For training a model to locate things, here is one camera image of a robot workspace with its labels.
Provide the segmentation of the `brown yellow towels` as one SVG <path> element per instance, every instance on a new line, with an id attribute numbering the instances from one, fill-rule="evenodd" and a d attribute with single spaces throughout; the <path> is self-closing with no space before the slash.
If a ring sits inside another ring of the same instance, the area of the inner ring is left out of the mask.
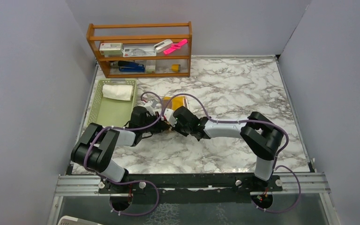
<path id="1" fill-rule="evenodd" d="M 170 98 L 171 97 L 164 97 L 162 106 L 166 106 L 166 108 L 170 108 L 174 111 L 176 111 L 178 108 L 180 108 L 182 106 L 184 106 L 185 108 L 188 108 L 188 100 L 187 100 L 186 96 L 177 96 L 177 97 L 174 97 L 171 101 L 169 101 Z M 162 116 L 161 120 L 167 123 L 167 121 L 164 120 L 164 116 Z"/>

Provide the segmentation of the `white towel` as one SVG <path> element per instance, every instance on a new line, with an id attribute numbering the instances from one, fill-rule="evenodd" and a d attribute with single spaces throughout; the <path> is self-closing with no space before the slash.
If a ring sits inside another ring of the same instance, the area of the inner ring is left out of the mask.
<path id="1" fill-rule="evenodd" d="M 134 87 L 132 85 L 109 85 L 104 84 L 102 93 L 104 98 L 130 101 L 133 96 Z"/>

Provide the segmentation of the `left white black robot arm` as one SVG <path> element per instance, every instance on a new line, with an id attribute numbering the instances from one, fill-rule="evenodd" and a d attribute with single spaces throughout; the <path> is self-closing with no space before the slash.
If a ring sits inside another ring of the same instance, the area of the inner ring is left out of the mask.
<path id="1" fill-rule="evenodd" d="M 107 178 L 116 192 L 124 192 L 128 188 L 128 170 L 112 159 L 114 149 L 136 146 L 145 133 L 153 135 L 169 130 L 170 125 L 163 120 L 154 123 L 158 118 L 157 112 L 135 106 L 125 128 L 113 129 L 91 123 L 74 146 L 71 161 Z"/>

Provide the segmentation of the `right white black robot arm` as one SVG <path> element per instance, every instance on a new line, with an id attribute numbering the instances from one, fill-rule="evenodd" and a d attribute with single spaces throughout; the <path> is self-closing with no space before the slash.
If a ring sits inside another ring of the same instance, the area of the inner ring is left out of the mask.
<path id="1" fill-rule="evenodd" d="M 213 120 L 210 117 L 198 118 L 186 107 L 174 111 L 173 130 L 197 140 L 218 137 L 239 138 L 246 142 L 256 155 L 256 167 L 252 186 L 263 191 L 270 185 L 274 163 L 285 131 L 273 124 L 263 114 L 252 112 L 244 122 L 236 120 Z"/>

